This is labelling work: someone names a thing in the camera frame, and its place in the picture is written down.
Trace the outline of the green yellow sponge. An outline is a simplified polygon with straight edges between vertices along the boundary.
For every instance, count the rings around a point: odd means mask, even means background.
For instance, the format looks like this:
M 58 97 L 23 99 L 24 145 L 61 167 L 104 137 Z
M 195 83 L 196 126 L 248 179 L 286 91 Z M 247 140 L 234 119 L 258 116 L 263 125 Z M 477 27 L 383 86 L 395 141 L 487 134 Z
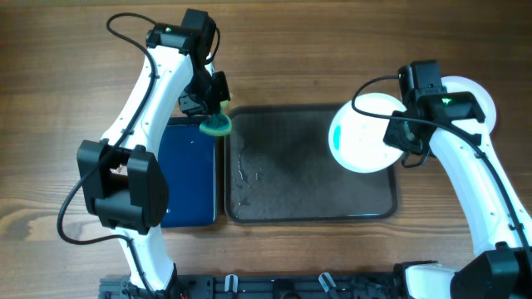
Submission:
M 222 101 L 220 103 L 220 112 L 212 114 L 207 120 L 201 122 L 199 131 L 213 137 L 229 135 L 232 131 L 232 120 L 224 113 L 228 103 L 228 100 Z

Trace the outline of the white plate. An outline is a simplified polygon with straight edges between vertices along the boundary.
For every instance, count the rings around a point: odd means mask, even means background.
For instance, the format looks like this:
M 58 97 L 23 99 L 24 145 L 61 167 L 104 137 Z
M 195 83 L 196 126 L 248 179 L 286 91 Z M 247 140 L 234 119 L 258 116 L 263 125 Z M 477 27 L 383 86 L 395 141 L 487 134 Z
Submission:
M 403 151 L 383 142 L 388 124 L 388 120 L 359 114 L 346 103 L 329 126 L 328 146 L 333 158 L 357 173 L 374 173 L 394 164 Z
M 469 91 L 473 94 L 485 114 L 485 124 L 491 133 L 495 128 L 497 112 L 489 92 L 477 82 L 463 76 L 444 76 L 441 81 L 450 93 Z

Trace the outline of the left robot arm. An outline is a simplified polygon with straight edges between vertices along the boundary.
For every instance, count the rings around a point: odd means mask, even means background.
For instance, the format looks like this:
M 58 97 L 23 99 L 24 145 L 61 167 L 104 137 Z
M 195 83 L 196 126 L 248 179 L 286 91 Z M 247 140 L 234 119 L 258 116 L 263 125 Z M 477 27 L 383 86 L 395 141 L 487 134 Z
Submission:
M 77 151 L 73 192 L 83 194 L 87 212 L 120 243 L 131 270 L 105 281 L 103 297 L 113 287 L 129 298 L 184 295 L 163 239 L 170 191 L 158 154 L 174 110 L 198 116 L 206 135 L 231 132 L 227 79 L 213 66 L 220 38 L 205 11 L 188 9 L 180 25 L 154 22 L 140 44 L 145 62 L 124 108 L 98 141 L 85 140 Z

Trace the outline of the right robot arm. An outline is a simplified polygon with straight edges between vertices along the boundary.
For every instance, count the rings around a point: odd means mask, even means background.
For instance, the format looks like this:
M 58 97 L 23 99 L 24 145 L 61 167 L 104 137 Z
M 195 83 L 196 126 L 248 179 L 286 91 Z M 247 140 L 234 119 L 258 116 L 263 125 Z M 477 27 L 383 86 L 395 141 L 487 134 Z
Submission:
M 435 156 L 456 192 L 474 248 L 461 270 L 438 262 L 398 265 L 411 298 L 529 298 L 531 217 L 520 202 L 490 140 L 495 103 L 461 76 L 442 76 L 437 61 L 398 71 L 406 111 L 392 114 L 388 145 L 406 154 Z

